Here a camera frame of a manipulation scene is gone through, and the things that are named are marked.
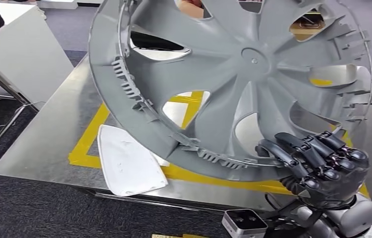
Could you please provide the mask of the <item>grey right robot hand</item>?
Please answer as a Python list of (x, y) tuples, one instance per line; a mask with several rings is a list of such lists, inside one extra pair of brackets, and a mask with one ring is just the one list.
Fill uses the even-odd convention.
[(305, 204), (332, 210), (348, 206), (370, 168), (368, 154), (324, 131), (298, 138), (279, 132), (259, 147), (273, 155), (290, 173), (279, 182)]

